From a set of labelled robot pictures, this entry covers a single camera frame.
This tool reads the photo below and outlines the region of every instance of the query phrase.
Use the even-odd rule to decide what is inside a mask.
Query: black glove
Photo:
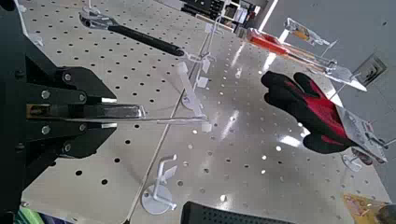
[[[296,73],[294,80],[273,72],[265,73],[262,84],[269,92],[264,99],[294,116],[311,132],[304,138],[304,146],[321,154],[356,146],[347,137],[335,104],[327,99],[319,86],[303,73]]]

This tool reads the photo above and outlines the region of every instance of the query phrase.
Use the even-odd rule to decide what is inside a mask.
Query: white pegboard
[[[21,3],[28,8],[28,31],[42,35],[43,51],[56,64],[90,68],[119,103],[141,104],[150,117],[171,115],[182,91],[175,68],[180,59],[121,35],[88,30],[78,20],[80,1]],[[98,0],[93,5],[121,24],[174,42],[189,53],[198,53],[206,37],[203,22],[149,0]],[[188,200],[306,224],[351,223],[343,192],[389,200],[372,167],[352,174],[340,155],[307,150],[301,144],[304,128],[264,102],[267,89],[260,78],[265,69],[292,76],[303,67],[279,57],[269,63],[267,51],[232,34],[214,41],[212,53],[218,61],[210,66],[207,88],[197,89],[214,124],[212,133],[202,133],[201,126],[173,126],[159,144],[164,126],[119,124],[96,155],[57,160],[23,199],[33,209],[78,223],[122,223],[137,203],[131,223],[169,224],[179,223]],[[327,78],[311,77],[328,96],[334,93]],[[177,111],[178,116],[190,114],[181,106]],[[178,155],[169,164],[179,168],[168,188],[179,207],[151,216],[141,207],[138,193],[157,147],[158,159]],[[147,185],[157,163],[152,167]]]
[[[209,69],[209,84],[197,90],[213,132],[173,126],[160,151],[159,158],[178,156],[179,169],[167,185],[178,208],[150,216],[139,205],[133,223],[178,223],[187,201],[301,224],[353,223],[343,193],[389,202],[373,167],[351,173],[340,154],[308,150],[302,144],[304,127],[263,100],[265,69],[290,77],[305,72],[331,96],[334,89],[326,77],[281,57],[269,64],[268,51],[231,34],[215,39],[213,53],[218,61]],[[188,111],[181,106],[177,113]]]
[[[21,0],[29,33],[41,35],[42,50],[58,66],[91,69],[117,95],[118,103],[140,104],[148,118],[169,118],[183,90],[176,64],[184,59],[162,53],[122,35],[84,27],[78,0]],[[149,0],[92,4],[120,24],[174,42],[197,54],[205,24]],[[192,63],[186,62],[189,68]],[[31,207],[78,223],[122,223],[163,135],[165,126],[119,124],[97,150],[83,160],[59,159],[24,193]]]

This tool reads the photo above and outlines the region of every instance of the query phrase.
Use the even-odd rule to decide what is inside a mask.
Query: red glove
[[[304,138],[304,145],[318,153],[341,152],[356,146],[349,140],[335,104],[327,99],[319,86],[307,75],[291,78],[273,72],[262,76],[262,84],[269,89],[265,101],[301,122],[311,134]]]

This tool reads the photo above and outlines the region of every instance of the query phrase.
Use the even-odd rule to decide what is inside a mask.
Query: label
[[[359,145],[356,149],[375,158],[380,163],[388,161],[383,148],[378,144],[380,141],[374,134],[373,126],[345,108],[338,105],[336,107],[346,136]]]

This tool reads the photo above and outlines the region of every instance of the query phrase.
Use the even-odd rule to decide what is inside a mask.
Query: metal rod
[[[157,194],[158,194],[158,186],[160,186],[161,177],[163,176],[163,166],[165,165],[166,162],[175,161],[176,159],[177,159],[177,155],[161,158],[160,164],[158,165],[157,179],[155,181],[154,191],[152,193],[152,197],[154,198],[154,200],[156,200],[156,201],[158,201],[160,203],[164,203],[166,205],[169,205],[172,210],[175,210],[177,205],[175,203],[169,202],[167,199],[165,199],[165,198],[163,198],[161,196],[158,196]]]
[[[323,53],[320,55],[320,57],[323,58],[324,54],[325,54],[325,53],[327,52],[327,50],[329,50],[331,47],[332,47],[332,46],[329,45],[329,46],[323,51]]]
[[[184,123],[200,123],[208,121],[207,117],[191,117],[191,118],[169,118],[169,119],[66,119],[69,121],[81,121],[81,122],[157,122],[160,124],[184,124]]]
[[[393,138],[392,140],[390,140],[390,141],[388,141],[387,143],[385,143],[384,144],[384,147],[387,147],[387,146],[389,146],[389,145],[391,145],[391,144],[393,144],[393,143],[395,143],[396,142],[396,138]]]

